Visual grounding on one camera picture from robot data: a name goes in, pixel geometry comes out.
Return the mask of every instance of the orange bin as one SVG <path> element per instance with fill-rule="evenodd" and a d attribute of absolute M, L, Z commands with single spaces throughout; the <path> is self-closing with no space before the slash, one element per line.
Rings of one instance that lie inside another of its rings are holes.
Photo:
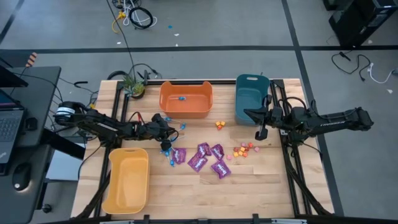
<path fill-rule="evenodd" d="M 102 209 L 108 214 L 140 212 L 149 194 L 148 153 L 141 148 L 115 149 L 109 160 L 112 162 L 111 180 Z"/>
<path fill-rule="evenodd" d="M 205 118 L 213 106 L 213 87 L 202 85 L 172 85 L 164 82 L 160 88 L 160 108 L 171 118 Z"/>

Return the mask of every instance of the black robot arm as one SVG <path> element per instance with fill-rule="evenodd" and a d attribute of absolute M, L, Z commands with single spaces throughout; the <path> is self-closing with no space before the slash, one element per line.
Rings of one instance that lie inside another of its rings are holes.
<path fill-rule="evenodd" d="M 262 129 L 256 133 L 256 139 L 259 141 L 267 137 L 266 125 L 286 131 L 291 144 L 300 144 L 308 137 L 342 129 L 367 131 L 373 125 L 368 112 L 362 108 L 319 115 L 311 108 L 295 107 L 285 116 L 281 107 L 268 109 L 271 99 L 272 97 L 268 95 L 265 99 L 266 105 L 262 108 L 244 110 L 256 124 L 262 125 Z"/>
<path fill-rule="evenodd" d="M 158 113 L 148 123 L 143 121 L 120 122 L 97 110 L 86 109 L 84 105 L 75 102 L 62 103 L 54 117 L 57 124 L 88 131 L 97 135 L 101 143 L 105 144 L 112 144 L 117 139 L 135 141 L 155 139 L 161 142 L 163 150 L 168 150 L 171 147 L 169 137 L 177 132 L 174 128 L 169 127 Z"/>

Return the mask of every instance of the yellow bin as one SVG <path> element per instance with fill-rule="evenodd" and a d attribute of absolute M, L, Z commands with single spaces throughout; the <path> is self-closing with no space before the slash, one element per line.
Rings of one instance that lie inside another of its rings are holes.
<path fill-rule="evenodd" d="M 109 155 L 112 163 L 108 198 L 102 209 L 108 214 L 134 214 L 148 201 L 149 160 L 141 148 L 115 149 Z"/>

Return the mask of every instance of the laptop keyboard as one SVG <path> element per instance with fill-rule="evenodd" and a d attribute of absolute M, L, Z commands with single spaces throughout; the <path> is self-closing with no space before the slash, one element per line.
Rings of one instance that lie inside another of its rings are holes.
<path fill-rule="evenodd" d="M 0 118 L 0 142 L 13 141 L 20 118 Z"/>

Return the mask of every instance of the laptop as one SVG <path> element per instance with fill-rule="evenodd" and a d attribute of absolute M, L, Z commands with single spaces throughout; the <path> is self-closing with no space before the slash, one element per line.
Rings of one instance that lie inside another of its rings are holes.
<path fill-rule="evenodd" d="M 24 115 L 24 107 L 0 90 L 0 164 L 9 162 Z"/>

